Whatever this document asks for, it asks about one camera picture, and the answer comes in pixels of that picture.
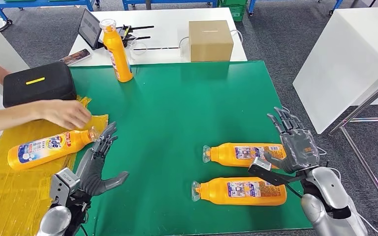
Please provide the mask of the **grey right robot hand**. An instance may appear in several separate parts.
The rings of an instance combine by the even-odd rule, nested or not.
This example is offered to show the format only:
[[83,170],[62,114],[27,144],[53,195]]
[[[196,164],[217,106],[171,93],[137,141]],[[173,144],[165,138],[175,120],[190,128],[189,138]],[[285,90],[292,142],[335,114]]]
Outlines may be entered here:
[[288,174],[318,165],[320,155],[310,130],[286,109],[275,107],[274,110],[279,118],[270,113],[267,116],[279,132],[286,157],[278,159],[266,152],[265,159]]

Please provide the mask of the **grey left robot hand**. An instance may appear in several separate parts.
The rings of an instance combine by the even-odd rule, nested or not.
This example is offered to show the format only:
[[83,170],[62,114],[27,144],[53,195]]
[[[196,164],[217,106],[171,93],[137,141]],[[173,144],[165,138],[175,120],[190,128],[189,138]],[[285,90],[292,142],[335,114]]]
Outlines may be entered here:
[[118,138],[114,135],[116,131],[115,121],[107,125],[93,146],[86,150],[77,168],[76,175],[80,178],[79,188],[92,197],[122,185],[129,176],[129,172],[122,171],[114,178],[102,179],[107,153]]

